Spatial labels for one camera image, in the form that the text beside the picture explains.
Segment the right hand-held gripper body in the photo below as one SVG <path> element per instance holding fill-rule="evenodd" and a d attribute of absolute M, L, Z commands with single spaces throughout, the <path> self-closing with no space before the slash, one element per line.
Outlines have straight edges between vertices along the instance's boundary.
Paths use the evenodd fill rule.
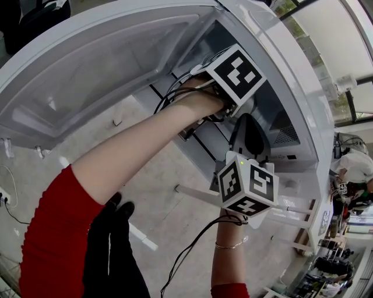
<path fill-rule="evenodd" d="M 241 115 L 232 132 L 226 165 L 217 173 L 221 207 L 260 227 L 270 209 L 277 206 L 279 177 L 269 161 L 271 147 L 253 116 Z"/>

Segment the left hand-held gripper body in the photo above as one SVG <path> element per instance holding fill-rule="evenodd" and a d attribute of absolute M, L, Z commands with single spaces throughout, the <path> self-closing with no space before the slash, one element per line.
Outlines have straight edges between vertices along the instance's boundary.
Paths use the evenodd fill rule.
<path fill-rule="evenodd" d="M 266 82 L 266 76 L 242 46 L 235 43 L 216 53 L 207 54 L 191 67 L 182 79 L 180 96 L 200 90 L 224 102 L 224 108 L 206 122 L 225 123 L 236 116 Z"/>

